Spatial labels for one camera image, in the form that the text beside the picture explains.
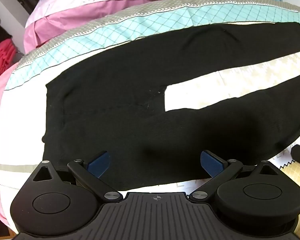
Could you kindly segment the black pants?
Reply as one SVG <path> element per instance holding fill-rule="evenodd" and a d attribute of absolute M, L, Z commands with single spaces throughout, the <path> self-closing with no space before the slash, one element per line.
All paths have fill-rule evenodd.
<path fill-rule="evenodd" d="M 117 190 L 202 179 L 203 150 L 255 165 L 300 136 L 300 76 L 202 109 L 165 110 L 165 90 L 300 52 L 300 24 L 210 24 L 108 49 L 47 84 L 43 158 L 55 167 L 110 154 Z"/>

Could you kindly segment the patterned bed quilt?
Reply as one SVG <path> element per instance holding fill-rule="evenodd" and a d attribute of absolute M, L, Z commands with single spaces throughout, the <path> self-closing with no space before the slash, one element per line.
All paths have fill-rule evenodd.
<path fill-rule="evenodd" d="M 138 38 L 212 23 L 261 22 L 300 23 L 300 6 L 275 0 L 150 2 L 90 21 L 25 55 L 0 103 L 0 198 L 11 229 L 11 202 L 43 158 L 47 83 L 87 57 Z"/>

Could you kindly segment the red clothes pile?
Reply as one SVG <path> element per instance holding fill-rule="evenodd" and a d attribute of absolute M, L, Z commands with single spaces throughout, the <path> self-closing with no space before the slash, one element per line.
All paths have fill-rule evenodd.
<path fill-rule="evenodd" d="M 11 38 L 0 43 L 0 75 L 13 64 L 13 59 L 17 53 Z"/>

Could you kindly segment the pink pillow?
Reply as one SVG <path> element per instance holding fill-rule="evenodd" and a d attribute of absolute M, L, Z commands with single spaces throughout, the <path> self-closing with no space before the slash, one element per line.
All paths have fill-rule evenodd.
<path fill-rule="evenodd" d="M 25 52 L 89 21 L 151 1 L 158 0 L 39 0 L 26 22 Z"/>

